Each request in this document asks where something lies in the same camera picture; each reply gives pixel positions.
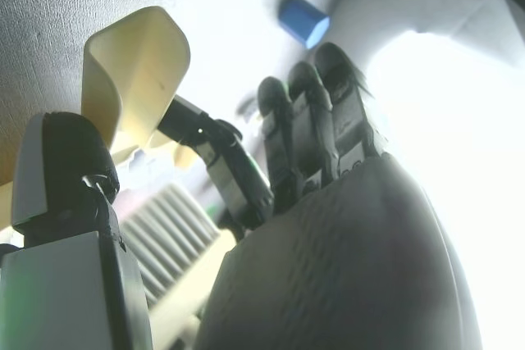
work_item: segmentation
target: blue object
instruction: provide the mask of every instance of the blue object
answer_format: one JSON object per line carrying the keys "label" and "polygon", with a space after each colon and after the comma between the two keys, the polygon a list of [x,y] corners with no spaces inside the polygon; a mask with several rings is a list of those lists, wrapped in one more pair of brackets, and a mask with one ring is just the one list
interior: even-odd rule
{"label": "blue object", "polygon": [[330,17],[306,0],[286,0],[279,12],[281,26],[306,48],[315,47],[330,26]]}

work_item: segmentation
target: white vent grille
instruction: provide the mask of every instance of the white vent grille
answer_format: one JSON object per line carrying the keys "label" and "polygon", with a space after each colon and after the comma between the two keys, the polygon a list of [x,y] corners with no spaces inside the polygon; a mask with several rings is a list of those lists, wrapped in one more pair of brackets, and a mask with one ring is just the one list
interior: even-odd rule
{"label": "white vent grille", "polygon": [[121,231],[139,262],[150,309],[219,235],[206,212],[176,184],[128,217]]}

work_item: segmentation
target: bright light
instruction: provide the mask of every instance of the bright light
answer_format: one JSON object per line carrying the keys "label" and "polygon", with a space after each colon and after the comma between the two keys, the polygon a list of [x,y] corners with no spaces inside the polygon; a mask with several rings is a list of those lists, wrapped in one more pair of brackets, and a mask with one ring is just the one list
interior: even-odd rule
{"label": "bright light", "polygon": [[368,84],[471,289],[485,350],[524,349],[525,79],[431,34],[377,54]]}

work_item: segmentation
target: blue cylinder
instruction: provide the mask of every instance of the blue cylinder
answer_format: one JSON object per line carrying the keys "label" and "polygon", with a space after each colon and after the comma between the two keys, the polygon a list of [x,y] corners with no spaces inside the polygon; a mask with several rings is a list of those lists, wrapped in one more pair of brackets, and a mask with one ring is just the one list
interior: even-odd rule
{"label": "blue cylinder", "polygon": [[281,26],[306,48],[315,47],[330,26],[330,17],[306,0],[285,0],[279,12]]}

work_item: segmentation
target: blue cap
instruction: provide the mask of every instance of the blue cap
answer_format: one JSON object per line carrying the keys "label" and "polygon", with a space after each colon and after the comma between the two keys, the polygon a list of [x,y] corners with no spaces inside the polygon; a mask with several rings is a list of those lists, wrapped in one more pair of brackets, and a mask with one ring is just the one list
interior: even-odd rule
{"label": "blue cap", "polygon": [[279,12],[281,26],[306,48],[315,47],[330,26],[330,17],[306,0],[285,0]]}

